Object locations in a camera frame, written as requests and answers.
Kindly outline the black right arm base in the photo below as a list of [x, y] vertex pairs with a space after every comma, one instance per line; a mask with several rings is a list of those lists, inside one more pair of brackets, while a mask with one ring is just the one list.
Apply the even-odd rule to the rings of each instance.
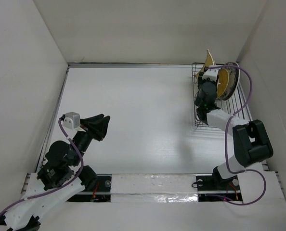
[[192, 187], [197, 189], [199, 202], [225, 201], [242, 202], [242, 194], [237, 176], [223, 183], [216, 183], [212, 175], [196, 175]]

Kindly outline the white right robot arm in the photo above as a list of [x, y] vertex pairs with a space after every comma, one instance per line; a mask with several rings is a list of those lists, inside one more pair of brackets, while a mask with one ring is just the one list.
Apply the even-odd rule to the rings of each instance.
[[220, 109], [216, 86], [205, 82], [198, 88], [195, 106], [198, 119], [225, 132], [225, 162], [213, 169], [211, 183], [223, 189], [238, 173], [273, 156], [273, 148], [262, 121], [247, 121]]

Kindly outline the round bamboo tray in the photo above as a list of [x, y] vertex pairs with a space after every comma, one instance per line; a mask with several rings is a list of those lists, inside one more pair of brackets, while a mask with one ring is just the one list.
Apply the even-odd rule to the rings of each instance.
[[221, 68], [218, 72], [217, 80], [217, 100], [221, 100], [228, 93], [229, 73], [225, 68]]

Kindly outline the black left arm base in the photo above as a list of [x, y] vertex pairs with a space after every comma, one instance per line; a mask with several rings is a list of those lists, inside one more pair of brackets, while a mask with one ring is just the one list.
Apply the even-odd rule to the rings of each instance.
[[73, 203], [105, 203], [111, 201], [112, 175], [99, 175], [96, 185], [91, 190], [84, 190], [68, 199]]

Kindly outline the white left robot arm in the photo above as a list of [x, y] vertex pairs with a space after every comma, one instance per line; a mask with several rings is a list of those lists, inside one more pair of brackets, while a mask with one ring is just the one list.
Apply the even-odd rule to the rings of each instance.
[[27, 185], [25, 194], [0, 212], [0, 226], [10, 231], [37, 231], [40, 220], [55, 206], [84, 190], [98, 188], [98, 176], [85, 165], [83, 156], [92, 140], [102, 141], [110, 116], [99, 114], [82, 119], [66, 113], [58, 125], [66, 140], [55, 141], [45, 154], [47, 162]]

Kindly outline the square bamboo mat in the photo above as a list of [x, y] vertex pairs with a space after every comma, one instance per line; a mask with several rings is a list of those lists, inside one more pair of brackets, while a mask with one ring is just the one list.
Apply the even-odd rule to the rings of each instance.
[[206, 67], [210, 67], [211, 65], [216, 65], [216, 63], [215, 63], [215, 61], [214, 61], [214, 59], [213, 59], [213, 57], [212, 57], [212, 55], [211, 55], [211, 53], [210, 53], [210, 50], [207, 49], [206, 60], [205, 60], [205, 62], [204, 62], [204, 64], [203, 64], [202, 68], [200, 69], [200, 71], [198, 71], [198, 72], [196, 73], [195, 77], [198, 78], [198, 77], [199, 77], [199, 74], [200, 74], [201, 72], [204, 73], [204, 72], [205, 72], [205, 68], [206, 68]]

